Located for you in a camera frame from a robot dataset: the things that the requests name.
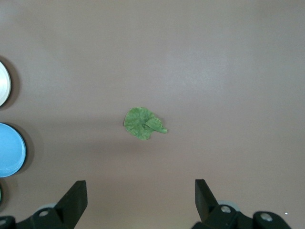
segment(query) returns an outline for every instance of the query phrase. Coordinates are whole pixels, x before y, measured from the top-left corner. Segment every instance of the brown table surface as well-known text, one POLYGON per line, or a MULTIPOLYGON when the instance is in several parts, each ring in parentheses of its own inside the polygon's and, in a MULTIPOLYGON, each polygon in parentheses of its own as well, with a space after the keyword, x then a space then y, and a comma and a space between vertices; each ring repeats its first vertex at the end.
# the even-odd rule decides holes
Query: brown table surface
POLYGON ((76 229, 188 229, 194 181, 252 216, 305 225, 305 1, 0 0, 0 60, 12 92, 0 122, 24 137, 1 178, 17 221, 76 180, 76 229), (167 134, 141 141, 132 107, 167 134))

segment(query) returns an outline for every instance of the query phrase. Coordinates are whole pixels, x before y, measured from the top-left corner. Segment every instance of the screw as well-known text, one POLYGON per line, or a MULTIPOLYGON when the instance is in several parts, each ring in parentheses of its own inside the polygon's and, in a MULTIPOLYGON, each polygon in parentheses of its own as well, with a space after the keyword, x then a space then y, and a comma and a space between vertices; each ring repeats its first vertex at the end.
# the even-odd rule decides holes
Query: screw
POLYGON ((39 213, 39 217, 44 217, 48 215, 48 211, 42 211, 41 213, 39 213))
POLYGON ((4 224, 6 224, 6 220, 5 220, 5 219, 0 220, 0 226, 2 226, 2 225, 4 225, 4 224))
POLYGON ((221 211, 223 213, 231 213, 231 209, 228 206, 222 206, 221 211))
POLYGON ((263 220, 266 220, 268 222, 271 222, 273 220, 272 217, 267 213, 262 213, 261 217, 262 217, 263 220))

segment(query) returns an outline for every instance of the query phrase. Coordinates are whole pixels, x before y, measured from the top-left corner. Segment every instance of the green leaf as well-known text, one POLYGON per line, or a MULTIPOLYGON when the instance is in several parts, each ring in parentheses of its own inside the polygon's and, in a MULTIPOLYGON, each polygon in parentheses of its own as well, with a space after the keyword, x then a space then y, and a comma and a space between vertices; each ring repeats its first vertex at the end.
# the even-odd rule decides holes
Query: green leaf
POLYGON ((131 109, 125 117, 124 127, 140 140, 149 139, 153 131, 167 133, 161 120, 145 107, 131 109))

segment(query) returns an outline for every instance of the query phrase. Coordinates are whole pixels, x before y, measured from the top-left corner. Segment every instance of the blue lid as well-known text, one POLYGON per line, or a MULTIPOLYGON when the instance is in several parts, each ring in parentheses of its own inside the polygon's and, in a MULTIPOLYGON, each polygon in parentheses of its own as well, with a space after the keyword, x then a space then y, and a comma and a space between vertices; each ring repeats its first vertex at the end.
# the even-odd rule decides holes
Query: blue lid
POLYGON ((25 155, 21 135, 9 125, 0 123, 0 177, 16 173, 23 165, 25 155))

